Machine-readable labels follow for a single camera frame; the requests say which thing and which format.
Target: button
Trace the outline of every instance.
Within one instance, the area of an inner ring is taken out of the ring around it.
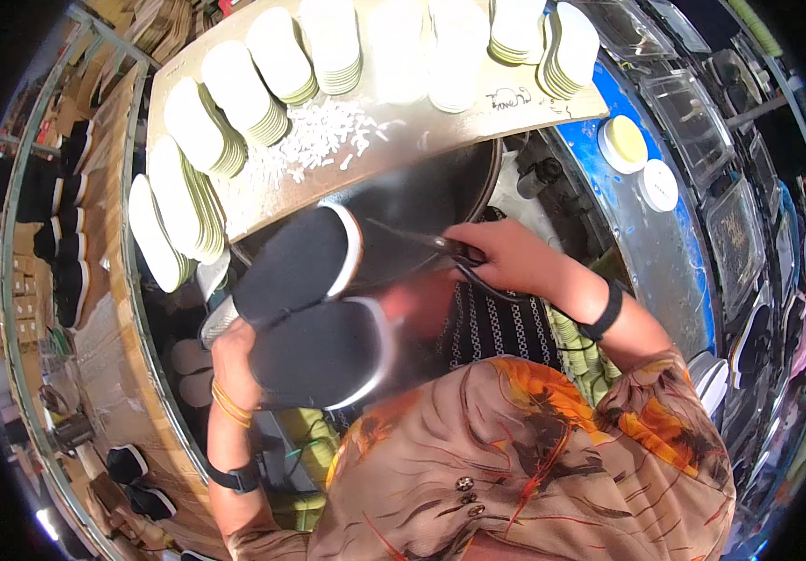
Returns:
[[[456,490],[459,492],[468,491],[475,486],[475,480],[471,477],[460,477],[456,480]]]

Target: floral shirt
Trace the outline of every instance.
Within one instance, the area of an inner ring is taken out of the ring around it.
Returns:
[[[717,559],[727,451],[666,353],[592,409],[512,357],[379,403],[345,436],[315,532],[242,531],[235,559]]]

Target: fluorescent light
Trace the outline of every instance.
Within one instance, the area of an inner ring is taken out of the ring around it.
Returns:
[[[36,511],[35,517],[38,519],[38,522],[41,522],[45,532],[48,533],[51,539],[53,541],[58,541],[60,539],[60,535],[57,533],[57,528],[54,527],[54,522],[51,522],[51,508]]]

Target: black wristband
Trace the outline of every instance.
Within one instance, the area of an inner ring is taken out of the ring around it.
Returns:
[[[608,282],[608,304],[602,315],[593,325],[586,323],[578,323],[578,331],[580,334],[594,343],[602,340],[606,331],[614,324],[621,315],[621,306],[623,305],[623,293],[621,287],[612,281]]]
[[[259,479],[262,474],[259,465],[261,461],[259,456],[256,456],[246,466],[223,473],[207,460],[207,476],[219,487],[232,489],[238,495],[244,495],[259,488]]]

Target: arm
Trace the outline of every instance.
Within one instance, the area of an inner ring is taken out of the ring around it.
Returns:
[[[601,276],[556,252],[514,219],[457,224],[443,235],[487,255],[488,263],[475,272],[495,288],[541,296],[573,320],[587,324],[596,323],[608,304],[608,284]],[[621,315],[599,345],[626,371],[674,343],[650,313],[624,295]]]
[[[242,410],[253,411],[259,404],[260,387],[250,373],[248,354],[256,333],[244,320],[234,320],[213,345],[213,369],[219,386]],[[250,463],[248,430],[213,404],[207,436],[207,456],[214,468],[228,473]],[[238,495],[233,489],[209,482],[213,517],[224,538],[241,530],[277,530],[272,509],[263,488]]]

